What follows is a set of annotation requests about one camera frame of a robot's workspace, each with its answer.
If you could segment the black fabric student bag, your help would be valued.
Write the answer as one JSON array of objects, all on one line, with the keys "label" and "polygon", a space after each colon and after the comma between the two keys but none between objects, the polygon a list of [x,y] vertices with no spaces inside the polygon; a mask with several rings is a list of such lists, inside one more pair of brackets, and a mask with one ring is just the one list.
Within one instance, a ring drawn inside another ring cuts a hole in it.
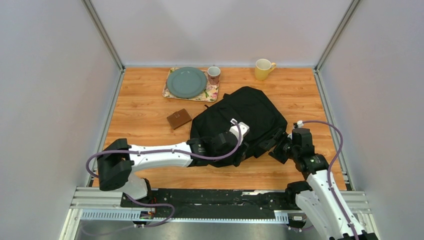
[{"label": "black fabric student bag", "polygon": [[[231,119],[250,127],[249,133],[242,141],[248,144],[244,160],[261,157],[266,151],[261,150],[259,144],[270,139],[277,129],[286,131],[288,125],[287,120],[263,91],[244,86],[231,94],[224,94],[222,100],[197,115],[191,123],[190,138],[202,140],[202,137],[215,137],[227,132],[232,126]],[[202,160],[195,158],[191,166],[206,166]]]}]

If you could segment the brown leather wallet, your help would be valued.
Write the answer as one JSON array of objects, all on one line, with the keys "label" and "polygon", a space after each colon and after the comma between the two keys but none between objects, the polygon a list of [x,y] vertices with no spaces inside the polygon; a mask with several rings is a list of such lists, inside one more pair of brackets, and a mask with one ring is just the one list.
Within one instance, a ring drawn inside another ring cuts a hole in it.
[{"label": "brown leather wallet", "polygon": [[190,114],[185,108],[172,113],[166,119],[173,130],[176,130],[192,121]]}]

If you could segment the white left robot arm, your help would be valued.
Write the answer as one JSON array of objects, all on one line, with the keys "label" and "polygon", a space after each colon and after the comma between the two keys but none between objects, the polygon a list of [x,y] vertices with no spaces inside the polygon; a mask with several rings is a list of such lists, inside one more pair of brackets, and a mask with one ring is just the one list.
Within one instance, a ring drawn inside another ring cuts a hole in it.
[{"label": "white left robot arm", "polygon": [[145,169],[162,167],[225,167],[238,162],[247,127],[235,126],[211,139],[192,138],[186,142],[163,146],[128,144],[119,138],[96,156],[101,191],[121,191],[138,206],[148,207],[153,201],[150,185],[135,175]]}]

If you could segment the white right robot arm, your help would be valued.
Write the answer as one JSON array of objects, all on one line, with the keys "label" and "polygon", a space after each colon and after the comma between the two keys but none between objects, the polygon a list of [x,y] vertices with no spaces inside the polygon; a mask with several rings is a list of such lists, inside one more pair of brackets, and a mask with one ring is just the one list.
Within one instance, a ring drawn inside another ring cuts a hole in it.
[{"label": "white right robot arm", "polygon": [[285,203],[290,209],[301,209],[322,239],[378,238],[374,232],[367,232],[348,208],[326,158],[315,152],[308,128],[295,128],[291,134],[280,128],[273,138],[262,142],[260,147],[282,164],[293,160],[304,180],[287,185]]}]

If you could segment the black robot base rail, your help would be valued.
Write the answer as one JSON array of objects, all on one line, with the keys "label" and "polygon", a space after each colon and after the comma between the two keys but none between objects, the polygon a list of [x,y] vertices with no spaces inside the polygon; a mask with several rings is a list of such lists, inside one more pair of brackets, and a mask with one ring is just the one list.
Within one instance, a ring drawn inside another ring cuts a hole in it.
[{"label": "black robot base rail", "polygon": [[141,202],[173,205],[174,218],[190,219],[262,220],[275,211],[299,210],[284,191],[158,188]]}]

